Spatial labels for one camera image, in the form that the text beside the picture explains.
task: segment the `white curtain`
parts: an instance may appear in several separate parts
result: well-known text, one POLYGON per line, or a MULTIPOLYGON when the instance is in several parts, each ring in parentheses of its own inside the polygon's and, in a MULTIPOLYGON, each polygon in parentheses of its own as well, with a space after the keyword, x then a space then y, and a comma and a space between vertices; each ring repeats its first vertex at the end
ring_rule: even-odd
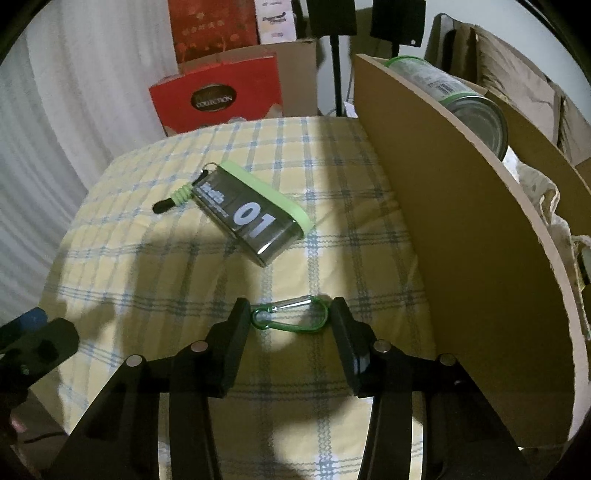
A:
POLYGON ((167 0, 52 0, 0 66, 0 325, 37 305, 118 155, 164 138, 148 87, 178 73, 167 0))

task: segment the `green carabiner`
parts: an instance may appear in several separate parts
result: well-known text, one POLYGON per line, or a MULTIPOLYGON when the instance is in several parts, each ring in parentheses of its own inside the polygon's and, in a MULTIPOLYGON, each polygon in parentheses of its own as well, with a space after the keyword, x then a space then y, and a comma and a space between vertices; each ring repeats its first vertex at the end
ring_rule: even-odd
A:
POLYGON ((314 297, 313 295, 304 295, 303 297, 298 297, 296 299, 289 299, 289 300, 281 300, 276 301, 274 303, 265 303, 262 305, 255 305, 252 314, 251 314, 251 323, 254 328, 259 330, 283 330, 284 332, 292 332, 292 333, 313 333, 320 330, 325 324, 326 321, 329 319, 329 306, 328 304, 321 299, 320 297, 314 297), (289 323, 282 323, 282 322, 274 322, 273 320, 261 321, 257 320, 256 316, 259 312, 267 312, 267 313, 275 313, 279 312, 280 310, 288 310, 293 309, 296 307, 303 307, 304 305, 309 305, 312 303, 317 303, 322 305, 324 309, 324 318, 323 320, 314 326, 306 327, 301 325, 292 325, 289 323))

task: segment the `number 01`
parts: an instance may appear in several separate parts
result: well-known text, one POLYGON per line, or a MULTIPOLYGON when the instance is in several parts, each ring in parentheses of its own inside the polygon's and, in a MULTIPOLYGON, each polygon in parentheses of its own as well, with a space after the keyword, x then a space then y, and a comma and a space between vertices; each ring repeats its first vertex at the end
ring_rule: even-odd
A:
MULTIPOLYGON (((242 205, 236 213, 234 213, 234 223, 237 225, 248 225, 261 213, 261 206, 257 202, 248 202, 242 205)), ((261 218, 261 223, 250 233, 251 238, 255 238, 265 228, 276 220, 275 217, 266 213, 261 218)))

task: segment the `black speaker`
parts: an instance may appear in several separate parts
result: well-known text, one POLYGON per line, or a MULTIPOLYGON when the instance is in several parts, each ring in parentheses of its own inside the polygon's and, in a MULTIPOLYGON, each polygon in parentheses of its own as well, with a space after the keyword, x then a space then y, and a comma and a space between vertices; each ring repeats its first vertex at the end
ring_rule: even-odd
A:
POLYGON ((374 0, 369 34, 396 45, 420 47, 425 10, 426 0, 374 0))
POLYGON ((357 35, 355 0, 307 0, 312 35, 357 35))

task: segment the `white box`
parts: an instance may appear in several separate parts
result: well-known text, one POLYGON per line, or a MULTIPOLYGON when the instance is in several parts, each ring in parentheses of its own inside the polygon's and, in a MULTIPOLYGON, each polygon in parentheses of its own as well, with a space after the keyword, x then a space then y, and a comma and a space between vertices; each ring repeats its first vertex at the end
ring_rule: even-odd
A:
POLYGON ((291 0, 255 0, 255 8, 262 45, 296 40, 291 0))

